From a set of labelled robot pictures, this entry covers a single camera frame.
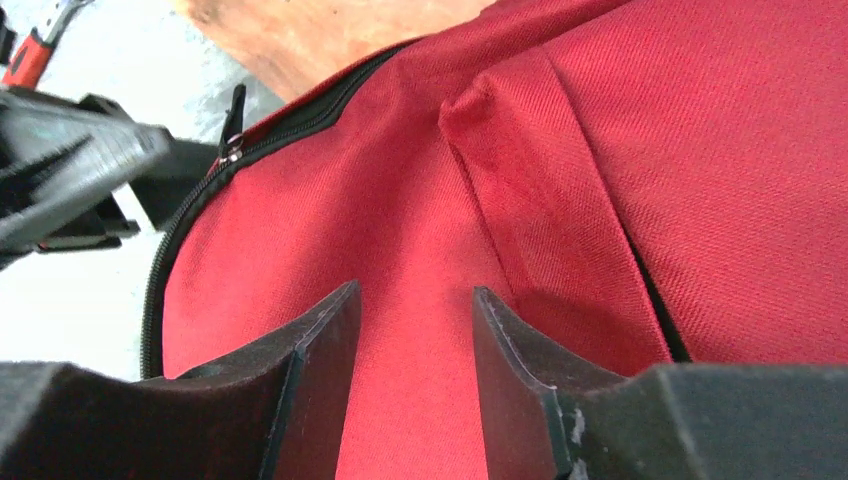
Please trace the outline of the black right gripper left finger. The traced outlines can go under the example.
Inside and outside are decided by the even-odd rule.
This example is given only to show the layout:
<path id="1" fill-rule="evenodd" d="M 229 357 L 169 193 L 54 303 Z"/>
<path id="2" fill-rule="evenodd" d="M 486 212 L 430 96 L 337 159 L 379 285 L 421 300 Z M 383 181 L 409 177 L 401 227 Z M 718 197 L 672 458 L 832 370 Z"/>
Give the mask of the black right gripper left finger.
<path id="1" fill-rule="evenodd" d="M 331 479 L 361 323 L 349 282 L 175 379 L 1 366 L 5 479 Z"/>

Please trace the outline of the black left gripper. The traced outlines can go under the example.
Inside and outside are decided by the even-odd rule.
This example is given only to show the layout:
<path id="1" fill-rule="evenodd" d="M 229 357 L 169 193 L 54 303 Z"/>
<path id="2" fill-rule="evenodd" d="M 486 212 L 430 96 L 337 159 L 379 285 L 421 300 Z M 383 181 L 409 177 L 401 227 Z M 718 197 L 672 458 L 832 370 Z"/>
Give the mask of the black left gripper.
<path id="1" fill-rule="evenodd" d="M 152 188 L 163 218 L 206 174 L 216 146 L 135 124 L 116 102 L 1 93 L 1 266 L 32 253 L 116 249 L 140 227 L 113 191 Z"/>

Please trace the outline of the red backpack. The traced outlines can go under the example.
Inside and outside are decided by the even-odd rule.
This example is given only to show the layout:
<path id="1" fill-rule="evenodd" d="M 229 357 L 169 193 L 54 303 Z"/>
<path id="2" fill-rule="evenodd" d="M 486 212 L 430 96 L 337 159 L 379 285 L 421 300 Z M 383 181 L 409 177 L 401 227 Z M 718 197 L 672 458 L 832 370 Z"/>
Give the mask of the red backpack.
<path id="1" fill-rule="evenodd" d="M 152 281 L 176 377 L 358 280 L 336 475 L 482 479 L 472 290 L 623 375 L 847 360 L 847 5 L 499 1 L 245 135 Z"/>

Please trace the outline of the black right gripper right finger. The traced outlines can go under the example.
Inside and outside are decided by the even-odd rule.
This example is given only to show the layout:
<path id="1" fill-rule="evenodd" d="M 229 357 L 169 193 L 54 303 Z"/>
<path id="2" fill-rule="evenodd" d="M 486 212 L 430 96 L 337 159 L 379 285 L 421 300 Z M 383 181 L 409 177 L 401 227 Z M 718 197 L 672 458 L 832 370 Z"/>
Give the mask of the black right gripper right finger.
<path id="1" fill-rule="evenodd" d="M 847 371 L 660 364 L 631 378 L 570 352 L 474 290 L 492 479 L 843 479 Z"/>

